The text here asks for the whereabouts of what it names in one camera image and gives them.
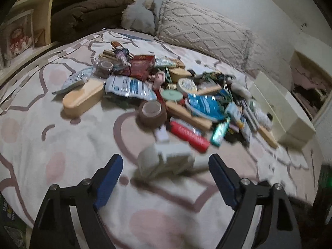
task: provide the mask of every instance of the bed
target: bed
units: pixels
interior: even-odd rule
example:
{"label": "bed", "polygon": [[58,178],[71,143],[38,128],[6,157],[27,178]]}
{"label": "bed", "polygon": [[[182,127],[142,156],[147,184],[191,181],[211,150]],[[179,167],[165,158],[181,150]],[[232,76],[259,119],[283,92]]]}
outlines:
{"label": "bed", "polygon": [[[143,183],[136,178],[137,155],[155,139],[152,132],[137,126],[134,109],[124,110],[103,99],[80,118],[67,119],[61,112],[62,97],[52,95],[70,74],[90,66],[99,53],[110,49],[111,41],[120,42],[133,54],[180,56],[187,68],[206,64],[234,74],[247,87],[252,84],[250,77],[215,58],[136,32],[102,30],[62,46],[2,91],[0,191],[32,228],[51,184],[76,185],[118,153],[123,157],[123,171],[99,212],[114,245],[123,249],[214,249],[233,210],[225,205],[208,171]],[[181,141],[171,134],[170,139]],[[224,141],[220,148],[210,146],[206,154],[198,156],[208,160],[218,153],[240,177],[278,182],[289,195],[312,202],[317,182],[311,164],[315,149],[310,142],[303,153],[282,146],[273,150],[254,135],[248,149]],[[250,248],[253,242],[259,212],[258,206],[243,248]],[[87,248],[75,209],[72,217],[81,248]]]}

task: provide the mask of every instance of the green round lid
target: green round lid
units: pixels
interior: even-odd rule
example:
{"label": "green round lid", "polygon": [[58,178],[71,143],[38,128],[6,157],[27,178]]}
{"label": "green round lid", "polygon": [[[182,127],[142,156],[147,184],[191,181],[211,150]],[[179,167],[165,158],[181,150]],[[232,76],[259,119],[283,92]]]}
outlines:
{"label": "green round lid", "polygon": [[180,93],[177,90],[163,90],[161,92],[161,97],[165,100],[165,101],[180,101],[181,99],[183,99],[183,95],[182,93]]}

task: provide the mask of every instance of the brown tape roll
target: brown tape roll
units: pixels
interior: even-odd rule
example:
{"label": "brown tape roll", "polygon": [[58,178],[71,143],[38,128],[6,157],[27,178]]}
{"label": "brown tape roll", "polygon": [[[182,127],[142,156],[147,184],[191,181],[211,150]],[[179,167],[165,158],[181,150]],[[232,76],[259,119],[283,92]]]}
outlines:
{"label": "brown tape roll", "polygon": [[144,126],[156,129],[166,122],[166,107],[158,101],[144,101],[139,106],[138,118]]}

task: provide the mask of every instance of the white small box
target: white small box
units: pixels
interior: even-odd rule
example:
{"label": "white small box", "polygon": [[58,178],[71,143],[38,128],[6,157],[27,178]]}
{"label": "white small box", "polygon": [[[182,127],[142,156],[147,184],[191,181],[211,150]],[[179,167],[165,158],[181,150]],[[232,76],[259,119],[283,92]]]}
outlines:
{"label": "white small box", "polygon": [[249,90],[262,110],[273,116],[271,133],[278,143],[301,149],[313,137],[313,124],[286,88],[260,72]]}

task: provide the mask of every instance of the screw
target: screw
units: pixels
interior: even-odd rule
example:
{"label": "screw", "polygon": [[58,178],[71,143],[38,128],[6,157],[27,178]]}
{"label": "screw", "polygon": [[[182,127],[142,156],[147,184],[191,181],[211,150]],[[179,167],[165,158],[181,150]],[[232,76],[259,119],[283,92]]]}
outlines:
{"label": "screw", "polygon": [[243,178],[243,179],[241,179],[241,183],[244,185],[248,185],[248,184],[250,184],[250,180],[247,178]]}
{"label": "screw", "polygon": [[49,187],[49,189],[50,190],[52,190],[52,191],[55,191],[55,190],[57,190],[58,189],[58,185],[57,184],[52,184],[50,187]]}
{"label": "screw", "polygon": [[91,179],[84,179],[81,181],[81,184],[83,185],[89,185],[91,183]]}
{"label": "screw", "polygon": [[275,184],[274,187],[277,189],[277,190],[281,190],[283,189],[283,186],[281,184]]}

